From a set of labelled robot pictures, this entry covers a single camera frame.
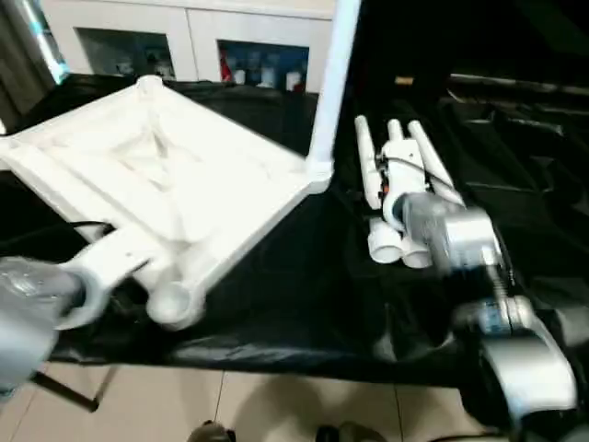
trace table leg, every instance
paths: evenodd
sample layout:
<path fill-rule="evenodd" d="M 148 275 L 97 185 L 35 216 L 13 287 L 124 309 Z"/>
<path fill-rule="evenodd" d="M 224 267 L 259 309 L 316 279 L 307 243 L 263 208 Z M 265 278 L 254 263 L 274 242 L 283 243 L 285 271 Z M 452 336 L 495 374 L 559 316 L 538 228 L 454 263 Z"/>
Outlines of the table leg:
<path fill-rule="evenodd" d="M 37 386 L 41 387 L 42 389 L 46 389 L 51 393 L 59 396 L 66 401 L 74 403 L 78 407 L 85 409 L 86 411 L 93 413 L 95 412 L 100 403 L 97 399 L 89 399 L 83 394 L 78 393 L 77 391 L 73 391 L 69 387 L 65 386 L 64 384 L 56 381 L 53 378 L 45 375 L 44 373 L 37 372 L 30 380 Z"/>

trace black plastic sheet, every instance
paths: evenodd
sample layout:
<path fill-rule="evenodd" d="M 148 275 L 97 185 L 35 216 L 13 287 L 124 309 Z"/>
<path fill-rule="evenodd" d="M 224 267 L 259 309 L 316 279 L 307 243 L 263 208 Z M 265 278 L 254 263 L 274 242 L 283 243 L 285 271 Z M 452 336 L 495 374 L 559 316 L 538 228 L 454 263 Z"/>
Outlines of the black plastic sheet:
<path fill-rule="evenodd" d="M 21 127 L 129 84 L 71 76 Z M 208 83 L 171 86 L 294 151 L 308 148 L 312 96 Z M 306 198 L 208 294 L 200 323 L 179 332 L 160 329 L 146 317 L 146 293 L 129 281 L 101 320 L 62 333 L 53 359 L 460 386 L 468 366 L 449 318 L 465 294 L 449 292 L 428 271 L 370 261 L 354 116 L 347 103 L 329 191 Z M 518 282 L 583 387 L 589 367 L 586 117 L 410 97 L 366 116 L 381 145 L 389 118 L 422 121 L 459 190 L 491 214 Z M 10 172 L 0 174 L 0 189 L 6 207 L 0 238 L 63 223 Z M 64 228 L 2 253 L 59 262 L 84 244 Z"/>

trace tile floor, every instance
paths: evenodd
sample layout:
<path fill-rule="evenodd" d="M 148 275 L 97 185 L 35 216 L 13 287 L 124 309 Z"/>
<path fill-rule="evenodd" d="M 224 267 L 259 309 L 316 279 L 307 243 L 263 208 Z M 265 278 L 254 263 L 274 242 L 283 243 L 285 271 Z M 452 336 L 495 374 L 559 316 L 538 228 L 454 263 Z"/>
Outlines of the tile floor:
<path fill-rule="evenodd" d="M 449 389 L 141 366 L 46 372 L 88 396 L 104 392 L 100 408 L 86 413 L 25 386 L 0 412 L 0 442 L 184 442 L 208 419 L 239 442 L 311 442 L 318 425 L 344 421 L 388 442 L 481 431 Z"/>

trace white cabinet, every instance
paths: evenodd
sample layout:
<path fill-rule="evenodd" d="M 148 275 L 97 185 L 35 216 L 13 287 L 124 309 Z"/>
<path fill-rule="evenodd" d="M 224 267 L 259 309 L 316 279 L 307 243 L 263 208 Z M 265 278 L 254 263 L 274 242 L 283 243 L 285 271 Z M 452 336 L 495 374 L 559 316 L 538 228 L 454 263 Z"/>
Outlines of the white cabinet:
<path fill-rule="evenodd" d="M 230 51 L 233 44 L 236 57 L 242 58 L 234 63 L 242 63 L 243 70 L 248 70 L 248 63 L 264 64 L 265 59 L 274 57 L 269 63 L 274 64 L 271 69 L 277 85 L 285 83 L 288 72 L 299 72 L 306 76 L 302 78 L 306 90 L 320 91 L 330 21 L 205 10 L 191 10 L 189 20 L 201 79 L 221 81 L 220 52 L 222 48 Z"/>
<path fill-rule="evenodd" d="M 272 87 L 285 88 L 298 76 L 298 86 L 319 92 L 335 0 L 41 0 L 41 5 L 74 73 L 221 81 L 227 78 L 223 64 L 226 72 L 247 72 L 242 80 L 248 84 L 268 83 L 264 73 Z"/>
<path fill-rule="evenodd" d="M 80 0 L 41 7 L 71 72 L 199 78 L 184 9 Z"/>

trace glass cabinet door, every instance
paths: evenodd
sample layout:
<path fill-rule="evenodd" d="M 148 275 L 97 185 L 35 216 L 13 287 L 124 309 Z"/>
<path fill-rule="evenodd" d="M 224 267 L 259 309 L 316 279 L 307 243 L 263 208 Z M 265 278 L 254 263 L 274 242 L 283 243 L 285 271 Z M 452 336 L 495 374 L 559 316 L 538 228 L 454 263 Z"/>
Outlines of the glass cabinet door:
<path fill-rule="evenodd" d="M 94 74 L 154 74 L 176 79 L 166 34 L 88 28 L 76 31 Z"/>
<path fill-rule="evenodd" d="M 199 79 L 182 8 L 85 0 L 41 7 L 72 73 Z"/>
<path fill-rule="evenodd" d="M 204 10 L 189 18 L 201 79 L 321 90 L 329 20 Z"/>
<path fill-rule="evenodd" d="M 309 48 L 219 40 L 222 81 L 304 92 Z"/>

